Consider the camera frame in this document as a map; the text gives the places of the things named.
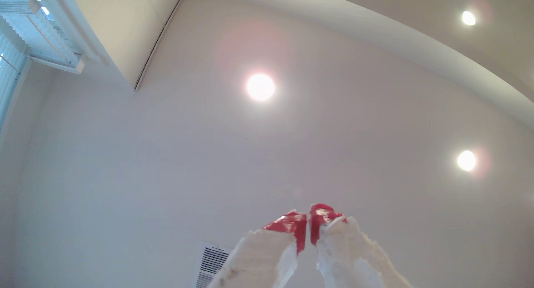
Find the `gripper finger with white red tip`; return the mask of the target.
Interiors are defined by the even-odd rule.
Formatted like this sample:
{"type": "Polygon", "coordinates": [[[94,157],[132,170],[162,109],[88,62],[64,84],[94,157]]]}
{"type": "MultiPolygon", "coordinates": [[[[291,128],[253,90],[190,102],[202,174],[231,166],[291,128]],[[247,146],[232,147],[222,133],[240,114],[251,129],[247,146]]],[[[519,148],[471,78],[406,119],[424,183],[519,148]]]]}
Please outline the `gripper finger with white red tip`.
{"type": "Polygon", "coordinates": [[[294,210],[244,235],[208,287],[285,287],[304,250],[307,217],[294,210]]]}
{"type": "Polygon", "coordinates": [[[353,217],[323,203],[313,204],[310,235],[326,287],[412,287],[353,217]]]}

